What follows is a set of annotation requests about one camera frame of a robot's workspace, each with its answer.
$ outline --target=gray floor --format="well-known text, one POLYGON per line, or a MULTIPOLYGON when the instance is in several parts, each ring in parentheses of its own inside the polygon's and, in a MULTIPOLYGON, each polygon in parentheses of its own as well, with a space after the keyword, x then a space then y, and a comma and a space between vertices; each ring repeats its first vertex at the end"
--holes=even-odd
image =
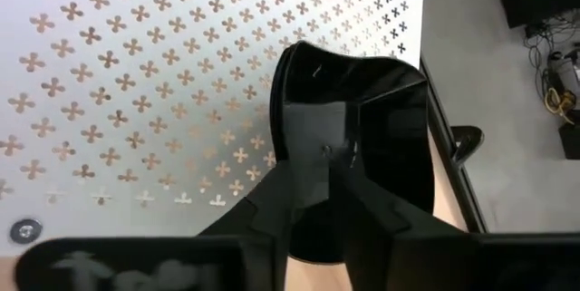
POLYGON ((466 165, 492 231, 580 229, 580 162, 565 160, 521 30, 499 0, 425 0, 423 54, 451 124, 486 135, 466 165))

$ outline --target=perforated panel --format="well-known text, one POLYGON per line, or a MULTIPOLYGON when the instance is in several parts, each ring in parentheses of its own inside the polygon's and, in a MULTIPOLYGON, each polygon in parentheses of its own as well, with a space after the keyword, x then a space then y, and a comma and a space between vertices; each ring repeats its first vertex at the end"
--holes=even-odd
POLYGON ((193 236, 275 165, 277 59, 305 39, 419 64, 422 0, 1 0, 0 255, 193 236))

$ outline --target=white perforated panel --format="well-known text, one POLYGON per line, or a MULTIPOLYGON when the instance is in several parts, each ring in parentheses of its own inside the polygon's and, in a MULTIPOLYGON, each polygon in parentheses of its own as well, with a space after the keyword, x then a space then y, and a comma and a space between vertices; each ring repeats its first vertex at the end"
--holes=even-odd
POLYGON ((0 1, 0 255, 20 218, 41 241, 197 234, 275 164, 297 40, 419 64, 422 0, 0 1))

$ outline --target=wooden floor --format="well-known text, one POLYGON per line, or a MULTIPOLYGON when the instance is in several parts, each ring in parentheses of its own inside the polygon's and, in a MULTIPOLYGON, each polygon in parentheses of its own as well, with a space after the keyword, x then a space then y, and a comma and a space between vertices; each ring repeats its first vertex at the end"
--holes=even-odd
MULTIPOLYGON (((451 189, 441 159, 430 140, 435 170, 435 216, 458 227, 465 229, 465 222, 460 215, 459 206, 451 189)), ((12 282, 13 267, 17 258, 0 257, 0 290, 15 291, 12 282)), ((321 266, 306 264, 288 258, 286 275, 286 290, 288 291, 347 291, 351 290, 346 267, 342 265, 321 266)))

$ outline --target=wire bundle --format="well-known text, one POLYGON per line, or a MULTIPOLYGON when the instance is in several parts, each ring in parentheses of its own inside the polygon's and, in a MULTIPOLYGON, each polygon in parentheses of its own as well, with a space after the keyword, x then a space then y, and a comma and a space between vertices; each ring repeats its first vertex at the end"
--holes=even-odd
POLYGON ((578 10, 555 15, 535 25, 534 37, 524 39, 524 46, 528 49, 528 60, 536 71, 535 82, 538 96, 549 112, 562 116, 565 121, 572 124, 574 123, 566 116, 566 112, 571 106, 574 107, 572 101, 575 102, 575 96, 570 92, 559 94, 556 91, 550 81, 550 76, 557 71, 557 68, 551 70, 546 64, 557 45, 566 43, 575 36, 579 19, 580 11, 578 10))

